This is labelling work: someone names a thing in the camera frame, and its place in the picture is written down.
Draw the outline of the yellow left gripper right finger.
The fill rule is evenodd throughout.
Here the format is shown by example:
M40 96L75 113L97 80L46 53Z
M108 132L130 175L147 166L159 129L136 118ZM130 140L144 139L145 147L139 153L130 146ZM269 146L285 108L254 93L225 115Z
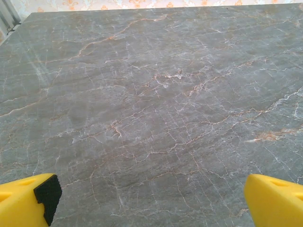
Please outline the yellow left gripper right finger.
M302 227L303 186L266 175L251 174L244 197L256 227Z

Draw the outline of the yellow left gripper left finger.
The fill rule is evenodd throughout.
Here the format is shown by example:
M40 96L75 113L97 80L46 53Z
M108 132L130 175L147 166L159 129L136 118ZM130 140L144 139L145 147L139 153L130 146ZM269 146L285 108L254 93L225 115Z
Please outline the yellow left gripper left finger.
M62 189L53 173L34 175L0 185L2 227L49 227Z

